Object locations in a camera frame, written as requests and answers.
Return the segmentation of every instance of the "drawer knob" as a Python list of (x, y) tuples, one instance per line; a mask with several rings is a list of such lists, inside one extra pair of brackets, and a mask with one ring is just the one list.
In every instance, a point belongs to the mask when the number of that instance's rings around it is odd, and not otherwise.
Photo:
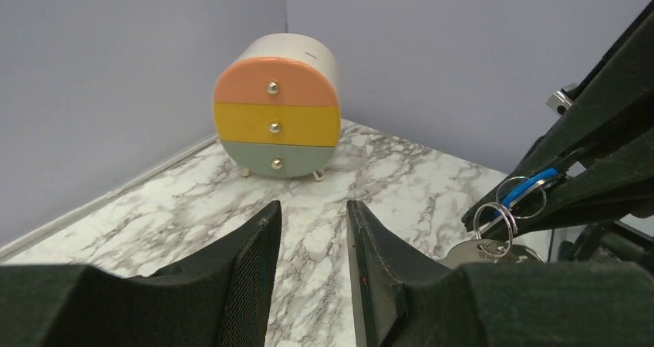
[(268, 129), (271, 133), (278, 133), (281, 130), (281, 125), (279, 122), (274, 121), (270, 123), (270, 127)]
[(281, 168), (281, 160), (279, 158), (275, 158), (272, 160), (272, 169), (273, 170), (279, 170)]
[(276, 94), (279, 91), (279, 85), (275, 81), (268, 83), (268, 94)]

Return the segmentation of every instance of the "marble surface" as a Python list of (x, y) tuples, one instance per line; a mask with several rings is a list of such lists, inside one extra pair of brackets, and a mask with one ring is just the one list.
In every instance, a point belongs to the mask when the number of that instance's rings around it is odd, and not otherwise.
[[(266, 344), (354, 346), (346, 201), (362, 200), (391, 231), (438, 259), (470, 236), (461, 215), (503, 176), (347, 121), (322, 182), (243, 178), (216, 143), (6, 264), (86, 262), (115, 275), (149, 275), (280, 200), (284, 227)], [(548, 240), (548, 233), (519, 238), (543, 255)]]

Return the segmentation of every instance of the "marble tabletop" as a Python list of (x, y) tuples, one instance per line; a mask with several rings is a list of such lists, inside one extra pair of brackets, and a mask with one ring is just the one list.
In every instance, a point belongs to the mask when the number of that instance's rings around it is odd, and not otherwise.
[[(284, 219), (266, 345), (354, 346), (346, 201), (442, 258), (470, 237), (461, 215), (503, 174), (343, 121), (325, 179), (242, 177), (215, 143), (4, 264), (94, 264), (149, 275), (233, 231), (271, 200)], [(547, 256), (549, 233), (518, 238)]]

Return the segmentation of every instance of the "blue cable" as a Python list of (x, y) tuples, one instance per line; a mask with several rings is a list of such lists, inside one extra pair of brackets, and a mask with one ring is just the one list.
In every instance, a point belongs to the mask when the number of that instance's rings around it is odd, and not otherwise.
[[(507, 194), (507, 196), (502, 200), (502, 205), (509, 207), (514, 200), (518, 199), (525, 191), (530, 187), (534, 186), (540, 180), (547, 180), (558, 175), (558, 171), (554, 168), (548, 168), (547, 170), (537, 173), (533, 177), (528, 178), (525, 182), (518, 184), (513, 190)], [(495, 211), (493, 213), (493, 220), (500, 216), (500, 213)]]

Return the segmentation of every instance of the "baseboard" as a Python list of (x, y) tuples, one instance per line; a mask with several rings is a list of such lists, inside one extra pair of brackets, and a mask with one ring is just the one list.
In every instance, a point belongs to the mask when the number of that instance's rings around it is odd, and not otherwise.
[(211, 144), (216, 142), (217, 137), (213, 136), (209, 139), (202, 141), (201, 143), (193, 146), (189, 150), (184, 151), (176, 155), (175, 157), (167, 160), (166, 162), (160, 164), (159, 166), (149, 170), (143, 175), (137, 177), (136, 179), (130, 181), (129, 183), (119, 187), (118, 189), (112, 190), (107, 194), (104, 194), (102, 197), (99, 197), (83, 206), (70, 211), (67, 214), (64, 214), (61, 217), (57, 217), (55, 220), (50, 221), (49, 223), (39, 227), (34, 231), (23, 235), (22, 237), (16, 239), (15, 241), (10, 242), (9, 244), (0, 248), (0, 263), (7, 261), (9, 258), (16, 256), (17, 254), (27, 250), (28, 248), (38, 244), (40, 241), (52, 236), (53, 234), (61, 231), (68, 226), (74, 224), (75, 222), (81, 220), (82, 218), (88, 216), (92, 212), (99, 210), (100, 208), (106, 206), (120, 196), (126, 190), (129, 190), (136, 185), (142, 184), (146, 180), (149, 180), (153, 176), (160, 174), (161, 172), (171, 168), (173, 165), (181, 162), (182, 160), (187, 159), (188, 157), (194, 155), (195, 153), (203, 150), (206, 147), (209, 147)]

